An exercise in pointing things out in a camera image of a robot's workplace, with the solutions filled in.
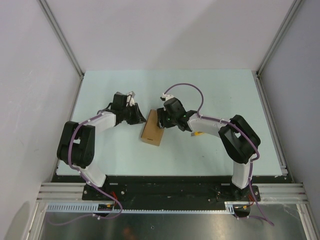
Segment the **yellow utility knife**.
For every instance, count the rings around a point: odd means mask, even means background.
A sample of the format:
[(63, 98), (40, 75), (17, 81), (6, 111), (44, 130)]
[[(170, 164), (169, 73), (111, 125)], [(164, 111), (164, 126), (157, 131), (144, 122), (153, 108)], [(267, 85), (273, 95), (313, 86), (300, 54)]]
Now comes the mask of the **yellow utility knife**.
[(197, 136), (201, 136), (203, 134), (204, 134), (204, 132), (202, 132), (202, 131), (194, 131), (194, 132), (191, 133), (191, 136), (192, 137), (197, 137)]

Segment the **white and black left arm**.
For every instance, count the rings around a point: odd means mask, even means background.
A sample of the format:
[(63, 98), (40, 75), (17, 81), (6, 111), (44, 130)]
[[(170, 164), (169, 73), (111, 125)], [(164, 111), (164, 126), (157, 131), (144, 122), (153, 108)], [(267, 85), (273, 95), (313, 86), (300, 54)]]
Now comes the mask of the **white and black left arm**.
[(96, 137), (123, 121), (129, 125), (147, 121), (134, 97), (133, 91), (127, 94), (116, 92), (112, 102), (106, 108), (98, 110), (95, 116), (83, 122), (68, 121), (63, 127), (57, 158), (77, 171), (87, 184), (94, 186), (93, 194), (100, 200), (110, 196), (111, 188), (105, 184), (106, 174), (94, 162)]

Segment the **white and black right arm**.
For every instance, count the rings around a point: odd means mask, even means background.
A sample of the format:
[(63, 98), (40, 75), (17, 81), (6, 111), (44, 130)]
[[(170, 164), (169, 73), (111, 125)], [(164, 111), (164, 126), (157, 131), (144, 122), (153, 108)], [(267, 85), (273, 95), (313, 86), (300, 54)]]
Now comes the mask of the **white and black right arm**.
[(252, 187), (253, 161), (259, 159), (258, 147), (261, 140), (241, 115), (230, 120), (200, 115), (195, 110), (186, 111), (179, 99), (162, 96), (163, 107), (157, 111), (157, 125), (161, 129), (178, 127), (181, 131), (193, 134), (201, 132), (221, 139), (222, 144), (233, 160), (231, 196), (242, 201)]

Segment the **brown cardboard express box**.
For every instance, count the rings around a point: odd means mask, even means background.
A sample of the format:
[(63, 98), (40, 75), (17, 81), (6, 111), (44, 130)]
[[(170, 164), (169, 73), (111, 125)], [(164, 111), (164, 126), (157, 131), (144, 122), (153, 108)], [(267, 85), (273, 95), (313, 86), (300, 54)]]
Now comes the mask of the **brown cardboard express box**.
[(140, 139), (146, 144), (159, 147), (164, 134), (164, 129), (159, 128), (158, 114), (155, 109), (149, 111)]

